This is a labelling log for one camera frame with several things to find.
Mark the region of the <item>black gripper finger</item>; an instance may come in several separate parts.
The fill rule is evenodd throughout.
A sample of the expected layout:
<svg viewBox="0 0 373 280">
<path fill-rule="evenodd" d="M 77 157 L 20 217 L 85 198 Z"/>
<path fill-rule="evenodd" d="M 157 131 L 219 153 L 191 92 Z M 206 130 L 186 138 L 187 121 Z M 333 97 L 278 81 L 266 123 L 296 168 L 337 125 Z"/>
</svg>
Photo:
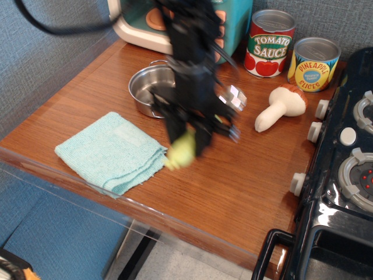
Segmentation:
<svg viewBox="0 0 373 280">
<path fill-rule="evenodd" d="M 187 116 L 185 114 L 167 115 L 164 117 L 168 138 L 173 144 L 178 138 L 184 135 L 187 128 Z"/>
<path fill-rule="evenodd" d="M 211 143 L 213 128 L 210 124 L 199 124 L 195 127 L 196 156 L 199 157 Z"/>
</svg>

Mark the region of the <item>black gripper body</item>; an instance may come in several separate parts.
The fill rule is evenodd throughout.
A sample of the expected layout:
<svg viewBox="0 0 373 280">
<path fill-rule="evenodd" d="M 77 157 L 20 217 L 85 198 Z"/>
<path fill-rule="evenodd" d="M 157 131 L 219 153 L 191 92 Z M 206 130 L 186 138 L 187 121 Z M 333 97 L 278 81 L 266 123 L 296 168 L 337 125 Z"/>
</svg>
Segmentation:
<svg viewBox="0 0 373 280">
<path fill-rule="evenodd" d="M 233 113 L 225 105 L 218 105 L 217 95 L 228 86 L 216 77 L 214 66 L 207 62 L 181 62 L 171 57 L 168 58 L 168 65 L 174 73 L 175 87 L 153 92 L 155 109 L 163 117 L 176 115 L 179 111 L 193 111 L 207 118 L 212 118 L 216 113 L 222 114 L 226 124 L 230 123 L 227 117 L 234 121 L 238 112 Z"/>
</svg>

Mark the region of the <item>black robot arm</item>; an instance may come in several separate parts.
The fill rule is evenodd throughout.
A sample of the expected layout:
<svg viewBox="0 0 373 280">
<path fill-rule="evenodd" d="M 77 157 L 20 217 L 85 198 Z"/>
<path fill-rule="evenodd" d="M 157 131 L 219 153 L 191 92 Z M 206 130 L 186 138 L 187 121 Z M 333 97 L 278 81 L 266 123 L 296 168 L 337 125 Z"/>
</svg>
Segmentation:
<svg viewBox="0 0 373 280">
<path fill-rule="evenodd" d="M 214 133 L 239 139 L 233 124 L 235 110 L 223 103 L 215 92 L 215 53 L 231 65 L 234 61 L 217 45 L 220 18 L 210 1 L 155 1 L 170 38 L 172 55 L 168 66 L 175 86 L 152 86 L 154 108 L 163 115 L 171 144 L 175 144 L 190 124 L 195 129 L 192 150 L 200 156 L 210 145 Z"/>
</svg>

